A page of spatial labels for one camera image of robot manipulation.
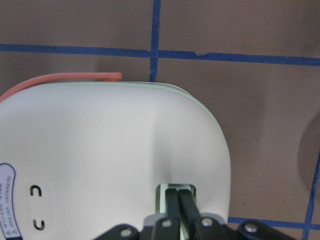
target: sticker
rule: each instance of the sticker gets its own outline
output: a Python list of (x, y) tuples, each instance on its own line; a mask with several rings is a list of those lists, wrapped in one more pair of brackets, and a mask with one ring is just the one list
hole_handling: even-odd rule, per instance
[(8, 163), (0, 164), (0, 225), (6, 240), (23, 240), (13, 204), (16, 172)]

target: bolt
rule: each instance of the bolt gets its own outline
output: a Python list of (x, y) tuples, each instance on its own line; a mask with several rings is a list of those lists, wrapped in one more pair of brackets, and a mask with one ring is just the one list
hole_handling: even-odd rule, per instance
[(252, 223), (248, 223), (244, 226), (244, 229), (248, 232), (248, 233), (255, 233), (258, 228), (256, 225), (252, 224)]
[(171, 223), (171, 220), (169, 220), (169, 219), (162, 221), (162, 227), (164, 227), (164, 228), (171, 227), (171, 225), (172, 225), (172, 223)]
[(123, 229), (121, 232), (120, 232), (120, 235), (121, 237), (125, 238), (125, 237), (129, 237), (131, 235), (131, 230), (130, 229)]
[(202, 225), (205, 227), (210, 227), (212, 225), (212, 220), (208, 217), (202, 219), (201, 221)]

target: label with black border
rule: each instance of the label with black border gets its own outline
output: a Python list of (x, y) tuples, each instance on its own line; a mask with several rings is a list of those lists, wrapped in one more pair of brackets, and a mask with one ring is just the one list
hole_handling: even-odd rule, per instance
[(0, 164), (0, 226), (6, 240), (23, 240), (14, 211), (15, 177), (10, 164)]

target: screw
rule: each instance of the screw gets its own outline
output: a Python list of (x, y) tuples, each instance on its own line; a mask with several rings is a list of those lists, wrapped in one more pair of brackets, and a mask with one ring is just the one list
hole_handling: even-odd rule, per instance
[(248, 233), (255, 233), (258, 228), (256, 225), (252, 224), (252, 223), (248, 223), (244, 226), (244, 229), (248, 232)]
[(205, 227), (210, 227), (212, 225), (212, 220), (210, 218), (204, 218), (201, 221), (202, 225)]
[(162, 222), (162, 227), (164, 228), (168, 228), (168, 227), (171, 227), (172, 223), (171, 223), (171, 220), (167, 219), (167, 220), (164, 220)]
[(129, 237), (131, 235), (131, 230), (130, 229), (123, 229), (121, 232), (120, 232), (120, 235), (121, 237), (125, 238), (125, 237)]

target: black printed symbol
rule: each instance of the black printed symbol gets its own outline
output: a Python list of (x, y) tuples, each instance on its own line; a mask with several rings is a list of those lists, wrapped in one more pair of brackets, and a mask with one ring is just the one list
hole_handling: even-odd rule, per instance
[(39, 197), (41, 197), (41, 196), (42, 196), (41, 188), (40, 188), (39, 186), (37, 186), (37, 185), (32, 185), (32, 186), (30, 187), (30, 195), (31, 195), (31, 196), (34, 195), (34, 189), (37, 189), (37, 190), (38, 190), (38, 195), (39, 195)]
[(41, 221), (41, 226), (38, 226), (37, 221), (34, 219), (33, 226), (35, 227), (35, 229), (42, 231), (43, 229), (45, 229), (45, 222)]

